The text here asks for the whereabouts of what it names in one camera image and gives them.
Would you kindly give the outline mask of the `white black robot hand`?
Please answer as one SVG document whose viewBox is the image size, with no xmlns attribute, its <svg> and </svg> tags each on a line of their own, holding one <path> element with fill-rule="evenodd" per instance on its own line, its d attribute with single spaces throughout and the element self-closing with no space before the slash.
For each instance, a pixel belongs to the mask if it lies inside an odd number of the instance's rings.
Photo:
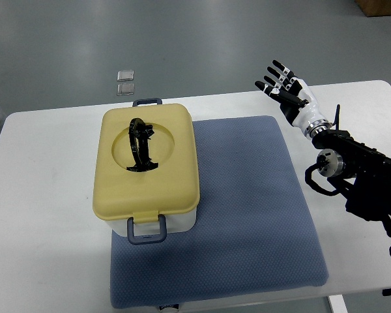
<svg viewBox="0 0 391 313">
<path fill-rule="evenodd" d="M 267 70 L 269 75 L 263 81 L 256 81 L 255 86 L 280 104 L 291 126 L 301 129 L 309 140 L 332 126 L 319 111 L 317 98 L 303 79 L 277 60 Z"/>
</svg>

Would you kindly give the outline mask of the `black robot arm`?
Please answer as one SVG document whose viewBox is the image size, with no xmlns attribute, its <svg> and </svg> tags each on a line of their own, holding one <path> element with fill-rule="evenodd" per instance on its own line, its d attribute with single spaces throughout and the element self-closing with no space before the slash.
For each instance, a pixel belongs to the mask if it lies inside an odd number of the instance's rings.
<svg viewBox="0 0 391 313">
<path fill-rule="evenodd" d="M 379 221 L 391 237 L 391 158 L 354 140 L 339 129 L 340 105 L 334 129 L 312 132 L 312 144 L 321 152 L 305 171 L 305 182 L 325 196 L 341 194 L 345 209 L 366 221 Z"/>
</svg>

